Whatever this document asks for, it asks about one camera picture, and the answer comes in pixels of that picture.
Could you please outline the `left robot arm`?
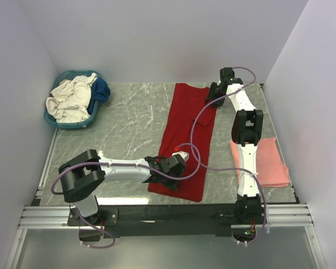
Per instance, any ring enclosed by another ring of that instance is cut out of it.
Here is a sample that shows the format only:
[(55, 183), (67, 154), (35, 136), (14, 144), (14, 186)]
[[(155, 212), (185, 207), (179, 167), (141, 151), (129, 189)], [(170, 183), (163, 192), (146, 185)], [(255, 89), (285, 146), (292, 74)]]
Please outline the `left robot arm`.
[(137, 160), (115, 160), (99, 157), (96, 150), (87, 150), (61, 165), (59, 181), (66, 203), (77, 209), (72, 213), (87, 225), (99, 222), (101, 212), (94, 190), (105, 182), (132, 181), (160, 183), (177, 190), (178, 179), (183, 176), (189, 153), (178, 151), (170, 157), (147, 156)]

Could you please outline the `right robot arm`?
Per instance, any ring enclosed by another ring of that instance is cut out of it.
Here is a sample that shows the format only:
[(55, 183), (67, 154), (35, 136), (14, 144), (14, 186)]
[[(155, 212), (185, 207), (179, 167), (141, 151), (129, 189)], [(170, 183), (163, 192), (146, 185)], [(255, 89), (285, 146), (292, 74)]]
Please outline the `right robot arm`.
[(237, 149), (239, 188), (234, 217), (246, 224), (263, 214), (256, 154), (262, 136), (264, 113), (252, 104), (242, 79), (235, 76), (234, 70), (234, 67), (220, 69), (220, 80), (211, 83), (206, 103), (218, 108), (224, 104), (225, 98), (229, 98), (235, 109), (231, 140)]

